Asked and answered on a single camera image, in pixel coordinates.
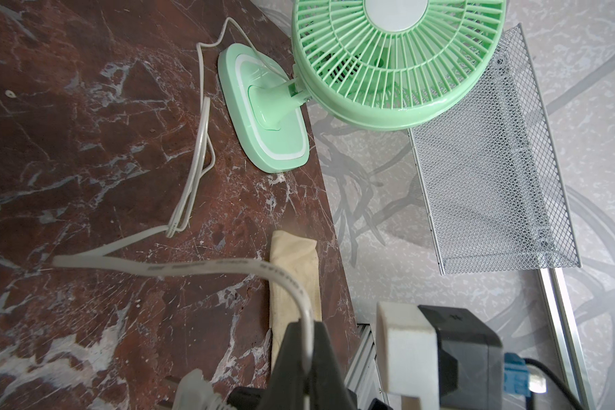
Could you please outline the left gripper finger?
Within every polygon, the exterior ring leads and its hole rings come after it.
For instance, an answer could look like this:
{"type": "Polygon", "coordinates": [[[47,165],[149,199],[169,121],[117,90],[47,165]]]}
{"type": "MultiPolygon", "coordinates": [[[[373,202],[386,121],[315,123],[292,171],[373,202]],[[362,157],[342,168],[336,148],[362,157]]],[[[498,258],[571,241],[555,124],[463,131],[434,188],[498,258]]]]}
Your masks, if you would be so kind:
{"type": "Polygon", "coordinates": [[[283,343],[262,395],[259,409],[356,409],[345,387],[326,326],[314,325],[314,354],[310,372],[302,368],[302,327],[287,326],[283,343]]]}

